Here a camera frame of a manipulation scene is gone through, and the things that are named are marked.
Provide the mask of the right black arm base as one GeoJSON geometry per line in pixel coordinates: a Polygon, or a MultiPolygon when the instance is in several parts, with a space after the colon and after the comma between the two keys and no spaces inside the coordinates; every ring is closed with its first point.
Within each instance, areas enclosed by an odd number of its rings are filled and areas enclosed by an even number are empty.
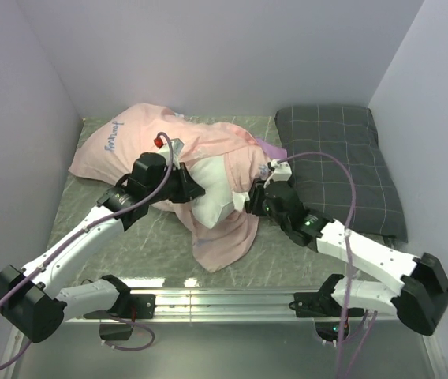
{"type": "MultiPolygon", "coordinates": [[[[332,343],[337,346],[342,307],[332,297],[319,292],[297,292],[293,295],[289,308],[297,318],[314,320],[315,336],[322,344],[332,343]]],[[[368,311],[361,308],[349,309],[342,328],[343,340],[354,338],[363,329],[367,317],[368,311]],[[360,318],[360,323],[354,332],[351,332],[349,325],[349,319],[352,317],[360,318]]]]}

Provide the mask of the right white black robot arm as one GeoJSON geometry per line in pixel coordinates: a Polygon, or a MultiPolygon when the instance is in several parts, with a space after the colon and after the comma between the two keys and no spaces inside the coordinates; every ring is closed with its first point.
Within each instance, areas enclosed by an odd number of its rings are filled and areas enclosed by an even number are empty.
{"type": "Polygon", "coordinates": [[[375,242],[329,216],[305,207],[288,182],[254,180],[245,211],[272,220],[299,246],[351,264],[372,277],[330,275],[316,292],[297,292],[297,317],[349,317],[366,311],[394,315],[409,329],[431,336],[448,308],[448,277],[432,254],[415,256],[375,242]]]}

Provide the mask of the pink purple Elsa pillowcase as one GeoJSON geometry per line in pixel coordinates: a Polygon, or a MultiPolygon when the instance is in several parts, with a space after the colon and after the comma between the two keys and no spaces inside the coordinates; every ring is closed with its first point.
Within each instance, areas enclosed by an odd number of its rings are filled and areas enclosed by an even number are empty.
{"type": "MultiPolygon", "coordinates": [[[[268,176],[267,164],[283,159],[286,150],[268,144],[230,122],[190,122],[168,107],[138,103],[95,131],[77,149],[69,171],[79,178],[115,184],[133,168],[144,152],[156,152],[154,139],[164,132],[184,144],[179,160],[190,169],[199,160],[224,156],[232,191],[246,193],[256,178],[268,176]]],[[[160,201],[155,208],[173,212],[192,233],[192,254],[207,271],[217,272],[241,259],[251,248],[259,220],[252,214],[232,212],[213,229],[192,214],[191,202],[160,201]]]]}

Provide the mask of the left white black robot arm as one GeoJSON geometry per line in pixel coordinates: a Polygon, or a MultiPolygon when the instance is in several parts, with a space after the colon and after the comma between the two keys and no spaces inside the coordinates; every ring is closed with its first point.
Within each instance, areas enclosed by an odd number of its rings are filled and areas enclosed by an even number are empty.
{"type": "Polygon", "coordinates": [[[0,272],[0,314],[33,343],[50,337],[69,319],[104,312],[129,318],[131,289],[106,275],[90,284],[67,287],[76,271],[107,242],[126,232],[160,201],[184,204],[205,194],[184,163],[147,152],[109,188],[84,219],[47,252],[0,272]]]}

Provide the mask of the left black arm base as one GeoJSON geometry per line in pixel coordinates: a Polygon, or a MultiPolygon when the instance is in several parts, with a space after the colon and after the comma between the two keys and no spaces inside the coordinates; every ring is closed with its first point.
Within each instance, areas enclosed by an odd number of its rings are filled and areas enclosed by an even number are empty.
{"type": "Polygon", "coordinates": [[[100,320],[99,337],[102,343],[119,351],[141,351],[155,342],[155,334],[151,328],[141,324],[141,321],[151,320],[155,313],[156,295],[130,294],[110,311],[94,311],[83,316],[85,320],[100,320]],[[139,347],[121,345],[134,332],[140,332],[140,337],[147,341],[139,347]]]}

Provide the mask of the white pillow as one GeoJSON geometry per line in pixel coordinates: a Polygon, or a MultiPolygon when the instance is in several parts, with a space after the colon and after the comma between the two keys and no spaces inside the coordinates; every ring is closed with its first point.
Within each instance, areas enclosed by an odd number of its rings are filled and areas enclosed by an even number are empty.
{"type": "Polygon", "coordinates": [[[224,156],[201,159],[189,169],[189,173],[205,190],[203,196],[191,201],[191,207],[196,220],[207,229],[213,229],[232,212],[244,210],[249,195],[232,191],[224,156]]]}

